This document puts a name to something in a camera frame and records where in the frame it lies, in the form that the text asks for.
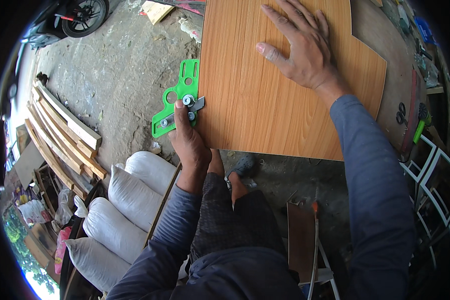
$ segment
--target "dark shorts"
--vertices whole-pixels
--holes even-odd
[[[200,219],[190,247],[191,262],[212,252],[237,247],[265,247],[287,257],[264,193],[256,190],[238,198],[233,209],[223,177],[208,173],[203,184]]]

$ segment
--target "green cutting tool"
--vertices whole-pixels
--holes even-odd
[[[167,95],[171,92],[176,93],[177,99],[183,99],[184,104],[189,103],[190,124],[195,126],[197,123],[197,110],[204,105],[204,98],[198,98],[198,74],[200,61],[198,59],[186,59],[180,64],[180,73],[178,83],[174,87],[167,88],[162,96],[165,108],[151,118],[151,135],[157,138],[176,128],[173,117],[174,104],[169,103]]]

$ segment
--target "tree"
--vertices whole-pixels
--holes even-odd
[[[40,267],[35,257],[30,253],[30,250],[25,246],[24,238],[28,235],[28,231],[21,223],[19,216],[15,213],[13,207],[10,207],[3,217],[3,227],[10,240],[13,254],[23,273],[32,272],[33,279],[40,285],[45,284],[48,292],[53,294],[55,282],[47,272]]]

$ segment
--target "blue long sleeve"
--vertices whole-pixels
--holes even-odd
[[[107,299],[139,299],[152,296],[168,299],[177,284],[180,266],[190,252],[200,216],[202,197],[174,187],[162,219],[148,246],[133,262]]]
[[[415,227],[403,171],[378,124],[352,95],[330,116],[340,138],[348,186],[353,258],[350,299],[404,299]]]

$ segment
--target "pink bag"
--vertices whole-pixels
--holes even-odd
[[[63,242],[68,240],[70,233],[72,232],[72,226],[68,226],[60,230],[58,233],[58,238],[56,239],[56,251],[55,251],[55,273],[60,274],[62,272],[62,261],[65,255],[65,250],[67,246]]]

